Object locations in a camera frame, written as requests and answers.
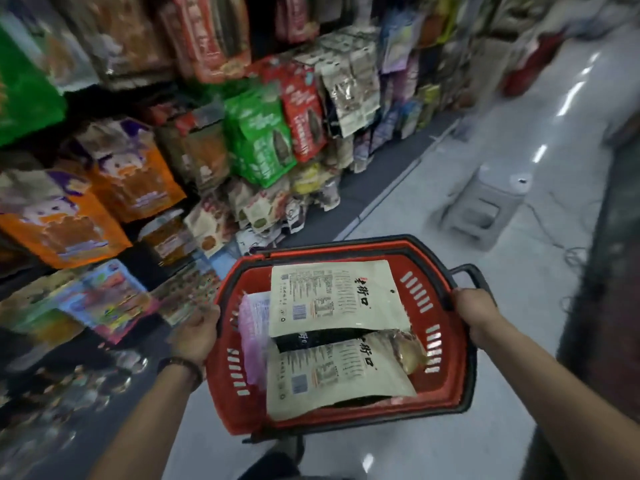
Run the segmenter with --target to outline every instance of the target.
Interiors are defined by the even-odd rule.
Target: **person's left hand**
[[[203,366],[218,338],[216,324],[219,318],[219,306],[197,307],[193,315],[182,322],[173,332],[170,339],[172,355]]]

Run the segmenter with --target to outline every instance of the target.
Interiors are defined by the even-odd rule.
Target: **white stool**
[[[480,249],[490,250],[529,192],[538,161],[499,158],[483,163],[445,211],[442,229],[472,235]]]

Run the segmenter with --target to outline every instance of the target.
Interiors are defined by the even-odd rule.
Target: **shopping basket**
[[[271,267],[320,261],[386,259],[400,299],[429,355],[424,370],[414,372],[415,397],[393,397],[361,407],[325,407],[274,422],[267,416],[266,395],[246,383],[237,311],[245,293],[268,291]],[[260,442],[289,435],[352,428],[380,422],[461,413],[471,405],[476,384],[476,348],[468,328],[453,311],[453,275],[467,273],[475,286],[489,291],[476,266],[448,270],[411,235],[342,241],[287,250],[261,251],[240,258],[220,286],[218,340],[207,358],[207,381],[220,419],[232,435]]]

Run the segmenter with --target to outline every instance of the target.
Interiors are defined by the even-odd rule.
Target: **hand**
[[[485,290],[456,288],[452,298],[458,315],[469,325],[471,340],[477,347],[483,347],[490,328],[509,323]]]
[[[173,332],[170,339],[172,355],[203,365],[218,338],[216,324],[219,318],[219,306],[197,307]]]

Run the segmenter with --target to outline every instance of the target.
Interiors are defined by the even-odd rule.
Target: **black wristband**
[[[166,357],[162,359],[158,364],[158,374],[160,374],[160,372],[162,372],[167,365],[171,364],[182,365],[183,367],[186,367],[188,370],[193,372],[195,381],[193,383],[193,387],[191,388],[191,392],[195,391],[200,386],[200,384],[202,384],[202,381],[204,380],[202,369],[192,361],[182,357]]]

